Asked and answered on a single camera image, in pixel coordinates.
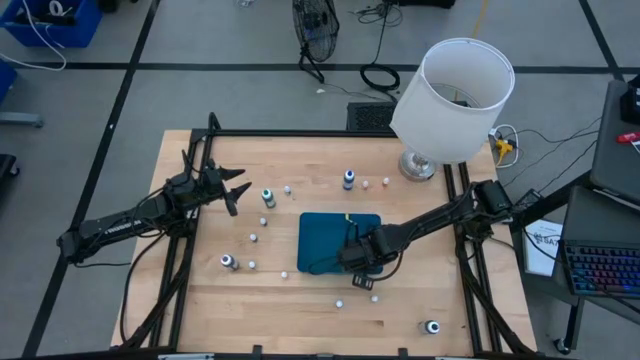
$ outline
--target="wooden tabletop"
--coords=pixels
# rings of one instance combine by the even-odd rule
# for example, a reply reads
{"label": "wooden tabletop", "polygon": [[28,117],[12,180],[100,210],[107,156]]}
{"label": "wooden tabletop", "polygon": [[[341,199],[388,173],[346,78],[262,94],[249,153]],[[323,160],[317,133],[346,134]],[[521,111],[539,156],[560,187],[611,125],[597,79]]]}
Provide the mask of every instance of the wooden tabletop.
{"label": "wooden tabletop", "polygon": [[[181,149],[189,131],[167,131],[151,189],[182,171]],[[350,275],[312,276],[296,268],[298,221],[303,212],[375,213],[383,223],[402,223],[448,201],[440,168],[425,183],[412,183],[398,171],[404,150],[397,139],[218,137],[213,157],[226,168],[246,169],[228,187],[252,181],[230,217],[222,202],[203,207],[184,309],[179,351],[393,355],[406,347],[411,355],[472,355],[458,261],[451,227],[411,244],[391,279],[372,292],[354,288]],[[488,144],[468,163],[472,181],[496,178]],[[356,187],[342,189],[346,169]],[[382,179],[389,177],[389,186]],[[369,188],[362,188],[362,181]],[[292,196],[285,196],[289,185]],[[269,188],[277,206],[267,209],[260,192]],[[260,225],[260,218],[268,226]],[[511,242],[508,228],[495,237]],[[259,236],[257,243],[249,235]],[[149,239],[139,239],[137,255]],[[168,240],[149,251],[131,280],[126,329],[130,336],[157,300]],[[522,341],[535,349],[531,321],[513,251],[485,242],[485,258],[494,303]],[[220,257],[232,254],[240,269],[229,272]],[[253,260],[256,270],[248,268]],[[385,267],[389,271],[394,264]],[[283,280],[281,272],[287,271]],[[372,303],[371,295],[379,302]],[[336,308],[336,300],[344,307]],[[168,338],[173,306],[165,314]],[[418,322],[436,320],[437,335],[423,335]],[[479,311],[485,349],[489,349],[484,312]],[[117,331],[113,343],[121,343]]]}

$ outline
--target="table leg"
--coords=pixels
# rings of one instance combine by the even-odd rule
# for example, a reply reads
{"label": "table leg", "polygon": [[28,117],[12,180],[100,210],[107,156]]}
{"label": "table leg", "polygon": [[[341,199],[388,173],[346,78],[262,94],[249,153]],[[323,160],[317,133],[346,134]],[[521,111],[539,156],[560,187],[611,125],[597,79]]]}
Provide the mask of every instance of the table leg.
{"label": "table leg", "polygon": [[531,205],[518,216],[515,224],[516,229],[522,229],[532,222],[542,219],[542,217],[552,212],[553,210],[556,210],[562,205],[567,204],[569,202],[571,189],[574,186],[584,186],[586,188],[592,188],[593,186],[589,181],[589,176],[591,176],[591,170],[573,179],[565,186],[554,191],[551,195]]}
{"label": "table leg", "polygon": [[578,303],[571,307],[565,337],[553,342],[556,349],[564,355],[568,355],[571,350],[575,350],[578,347],[578,335],[580,334],[580,323],[582,322],[582,310],[584,310],[584,298],[580,297],[578,298]]}

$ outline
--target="silver lamp base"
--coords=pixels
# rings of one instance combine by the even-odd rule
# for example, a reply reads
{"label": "silver lamp base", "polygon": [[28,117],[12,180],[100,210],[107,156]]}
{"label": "silver lamp base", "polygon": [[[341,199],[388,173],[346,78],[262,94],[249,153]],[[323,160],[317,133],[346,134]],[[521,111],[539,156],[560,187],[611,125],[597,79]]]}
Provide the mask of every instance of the silver lamp base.
{"label": "silver lamp base", "polygon": [[409,150],[400,156],[398,168],[404,177],[415,182],[427,181],[436,173],[436,164]]}

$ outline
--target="gray floor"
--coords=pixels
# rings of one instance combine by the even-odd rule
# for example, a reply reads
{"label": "gray floor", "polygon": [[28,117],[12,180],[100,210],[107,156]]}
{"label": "gray floor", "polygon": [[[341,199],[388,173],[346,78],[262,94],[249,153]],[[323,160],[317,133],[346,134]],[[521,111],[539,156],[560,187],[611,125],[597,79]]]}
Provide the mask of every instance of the gray floor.
{"label": "gray floor", "polygon": [[[329,63],[358,64],[373,59],[379,27],[359,24],[348,11],[374,0],[336,1],[341,20],[338,45]],[[67,49],[72,62],[128,62],[150,0],[122,2],[105,15],[91,46]],[[620,66],[640,66],[633,29],[640,13],[636,0],[589,0]],[[286,63],[297,61],[290,0],[257,0],[237,8],[234,0],[163,0],[142,63]],[[469,36],[481,1],[458,0],[449,11],[406,8],[404,22],[385,33],[381,63],[416,64],[435,42]],[[606,66],[578,1],[490,0],[479,38],[502,50],[515,66]],[[25,49],[5,32],[3,53],[27,61],[55,61],[46,49]],[[365,91],[357,72],[326,72],[327,81]],[[406,86],[411,73],[401,73]],[[42,129],[0,127],[0,152],[19,157],[22,175],[0,208],[0,358],[19,356],[58,256],[56,237],[71,221],[124,71],[19,70],[13,91],[0,111],[40,113]],[[518,74],[516,89],[499,123],[566,137],[600,116],[611,75]],[[88,218],[134,205],[149,189],[166,129],[204,127],[215,111],[225,128],[343,129],[350,101],[367,101],[326,88],[299,71],[139,70],[115,130],[93,196]],[[567,143],[527,171],[507,190],[517,199],[540,188],[562,171],[594,139]],[[513,168],[501,170],[509,181],[552,147],[523,134],[525,153]],[[545,190],[560,187],[590,166],[589,156]],[[555,220],[561,221],[562,214]],[[95,260],[131,258],[132,242],[102,250]],[[105,349],[119,308],[126,269],[70,269],[39,354]],[[551,339],[564,334],[568,306],[526,290],[540,350],[557,355]],[[588,305],[578,350],[584,359],[637,359],[640,327]]]}

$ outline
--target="black metal frame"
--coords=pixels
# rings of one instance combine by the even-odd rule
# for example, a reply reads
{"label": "black metal frame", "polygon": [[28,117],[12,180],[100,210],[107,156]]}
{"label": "black metal frame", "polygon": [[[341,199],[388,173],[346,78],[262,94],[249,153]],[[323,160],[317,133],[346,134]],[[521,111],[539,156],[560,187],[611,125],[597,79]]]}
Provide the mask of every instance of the black metal frame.
{"label": "black metal frame", "polygon": [[[193,129],[191,132],[190,142],[189,142],[189,150],[188,157],[190,160],[193,160],[195,156],[197,146],[204,137],[204,151],[202,156],[201,166],[204,165],[206,159],[210,156],[212,145],[213,145],[213,137],[214,136],[240,136],[240,137],[353,137],[353,138],[362,138],[362,137],[377,137],[377,138],[395,138],[395,134],[392,132],[349,132],[349,131],[334,131],[334,130],[222,130],[217,127],[214,131],[210,131],[208,129]],[[461,185],[464,187],[469,186],[469,173],[467,170],[466,164],[462,163],[459,165],[460,176],[461,176]],[[455,180],[453,176],[453,171],[450,165],[444,166],[444,174],[447,184],[447,192],[449,195],[449,199],[453,199],[456,195],[455,190]],[[197,226],[197,215],[193,219],[194,225]],[[189,270],[191,267],[191,260],[193,257],[193,250],[195,247],[195,238],[197,233],[197,228],[193,227],[193,231],[189,236],[186,237],[186,245],[183,256],[182,266],[186,266],[187,270],[180,274],[185,278],[182,279],[180,283],[180,287],[176,291],[176,302],[174,309],[174,317],[170,327],[169,334],[169,344],[165,347],[159,347],[159,339],[160,333],[162,331],[162,316],[154,319],[154,326],[149,334],[150,347],[149,348],[140,348],[142,341],[138,339],[133,346],[128,348],[120,348],[120,351],[104,351],[104,352],[93,352],[93,353],[82,353],[82,354],[68,354],[68,355],[56,355],[56,356],[47,356],[40,357],[44,359],[128,359],[135,358],[139,356],[140,358],[149,357],[152,358],[157,354],[172,354],[177,352],[178,340],[180,335],[180,328],[182,323],[182,314],[184,312],[186,291],[188,288],[188,277]],[[455,230],[455,238],[456,243],[464,245],[465,236],[462,229],[462,226],[456,225],[454,226]],[[172,271],[175,265],[176,253],[179,243],[179,238],[171,238],[168,245],[167,257],[165,260],[165,266],[163,269],[163,275],[161,280],[161,286],[159,290],[159,295],[162,298],[162,295],[166,295],[167,292],[173,290],[170,288],[173,280]],[[489,296],[491,296],[491,289],[489,286],[488,273],[486,269],[486,262],[484,259],[484,253],[482,251],[482,247],[478,246],[474,247],[474,251],[477,251],[474,258],[476,259],[477,271],[480,277],[480,286],[482,290]],[[463,262],[460,260],[459,266],[462,271]],[[468,317],[468,326],[469,333],[471,338],[471,345],[473,349],[473,353],[475,357],[483,357],[487,359],[535,359],[538,358],[536,355],[531,354],[509,354],[503,353],[501,344],[500,344],[500,334],[494,326],[491,319],[487,318],[488,326],[489,326],[489,336],[491,338],[491,351],[484,351],[482,349],[482,341],[479,330],[479,324],[477,319],[476,312],[476,304],[475,298],[472,293],[470,287],[463,281],[463,290],[465,297],[465,308]],[[158,310],[164,312],[164,308],[168,305],[168,301],[163,302],[162,304],[157,304],[152,312],[157,312]],[[258,359],[291,359],[291,360],[308,360],[308,359],[322,359],[323,356],[321,354],[299,354],[299,355],[280,355],[280,354],[262,354],[262,347],[260,345],[254,346],[253,353],[247,354],[223,354],[223,353],[215,353],[216,358],[226,358],[226,359],[247,359],[247,360],[258,360]],[[397,356],[342,356],[342,355],[332,355],[333,359],[435,359],[431,356],[409,356],[407,349],[400,348]]]}

